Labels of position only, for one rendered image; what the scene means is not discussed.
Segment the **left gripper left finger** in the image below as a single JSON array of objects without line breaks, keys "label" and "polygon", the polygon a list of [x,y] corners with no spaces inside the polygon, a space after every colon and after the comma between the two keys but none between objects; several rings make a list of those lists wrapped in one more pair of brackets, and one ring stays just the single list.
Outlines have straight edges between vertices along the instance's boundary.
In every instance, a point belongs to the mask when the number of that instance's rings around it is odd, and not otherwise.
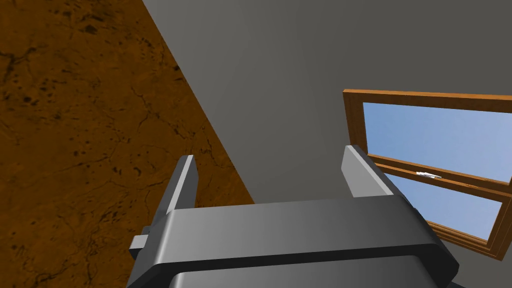
[{"label": "left gripper left finger", "polygon": [[192,154],[182,156],[159,202],[158,219],[162,219],[173,210],[194,208],[198,181],[195,157]]}]

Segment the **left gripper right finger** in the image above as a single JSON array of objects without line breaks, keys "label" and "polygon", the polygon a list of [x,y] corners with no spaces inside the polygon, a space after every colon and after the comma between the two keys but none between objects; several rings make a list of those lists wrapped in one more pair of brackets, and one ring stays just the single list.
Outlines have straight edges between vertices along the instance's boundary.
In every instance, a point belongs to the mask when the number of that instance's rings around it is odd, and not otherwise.
[{"label": "left gripper right finger", "polygon": [[354,198],[404,194],[357,145],[344,148],[341,171]]}]

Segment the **brown wooden framed window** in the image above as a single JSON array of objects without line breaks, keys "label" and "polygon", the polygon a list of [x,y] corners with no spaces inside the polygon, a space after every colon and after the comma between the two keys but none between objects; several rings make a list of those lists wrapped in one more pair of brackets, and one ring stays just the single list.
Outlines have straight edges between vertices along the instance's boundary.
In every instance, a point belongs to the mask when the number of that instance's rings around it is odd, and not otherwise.
[{"label": "brown wooden framed window", "polygon": [[442,239],[502,261],[512,243],[512,95],[345,89],[349,150]]}]

